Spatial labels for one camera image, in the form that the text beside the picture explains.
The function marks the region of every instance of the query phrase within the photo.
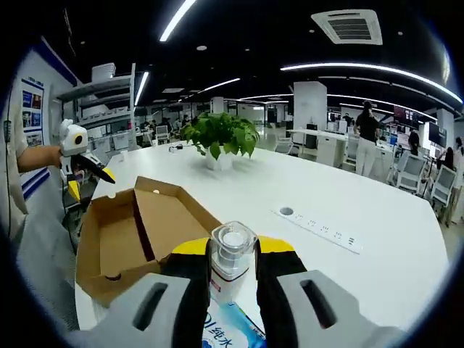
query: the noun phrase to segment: open cardboard box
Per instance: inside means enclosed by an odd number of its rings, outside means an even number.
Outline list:
[[[83,217],[76,279],[102,305],[147,273],[160,273],[178,245],[221,223],[183,188],[138,177],[134,189],[92,201]]]

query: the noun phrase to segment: ceiling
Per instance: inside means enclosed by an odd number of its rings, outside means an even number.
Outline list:
[[[443,107],[443,102],[456,117],[462,111],[461,103],[443,91],[401,75],[343,67],[280,70],[288,65],[305,63],[362,62],[406,70],[461,96],[458,86],[464,77],[464,57],[455,33],[460,33],[462,18],[452,11],[452,7],[446,6],[448,0],[434,1],[439,4],[397,0],[377,1],[382,4],[342,0],[197,0],[168,41],[159,42],[183,2],[74,1],[66,8],[71,31],[60,14],[45,37],[83,82],[90,81],[93,66],[108,62],[116,64],[117,74],[129,73],[132,62],[137,64],[139,77],[143,71],[149,71],[139,106],[151,105],[156,99],[176,102],[182,96],[192,94],[192,90],[203,90],[240,78],[239,82],[187,100],[205,102],[213,96],[239,99],[288,94],[291,93],[289,86],[295,81],[319,80],[330,94],[385,100],[419,111]],[[383,45],[332,43],[311,15],[336,9],[376,11]],[[197,51],[201,45],[207,50]],[[445,72],[448,70],[444,68],[446,66],[449,66],[449,74]],[[321,78],[326,76],[342,78]],[[387,83],[355,80],[353,77]],[[413,88],[439,101],[388,83]],[[166,94],[163,93],[166,88],[184,90]],[[328,99],[329,106],[339,102],[361,104],[360,100]]]

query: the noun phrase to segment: green plant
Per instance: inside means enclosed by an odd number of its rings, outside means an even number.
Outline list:
[[[224,146],[226,154],[241,152],[242,156],[248,154],[251,157],[260,135],[250,121],[224,112],[220,115],[201,114],[195,125],[182,129],[182,138],[187,142],[192,141],[203,156],[209,149],[217,160],[221,153],[220,146]]]

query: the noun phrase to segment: potted plant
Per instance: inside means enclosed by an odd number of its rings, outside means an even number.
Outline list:
[[[206,156],[209,169],[227,170],[239,152],[252,156],[260,135],[250,121],[224,112],[201,114],[198,122],[183,128],[182,137]]]

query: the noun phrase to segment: air conditioner vent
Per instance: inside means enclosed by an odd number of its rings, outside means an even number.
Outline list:
[[[311,18],[334,44],[382,44],[377,14],[371,9],[321,12]]]

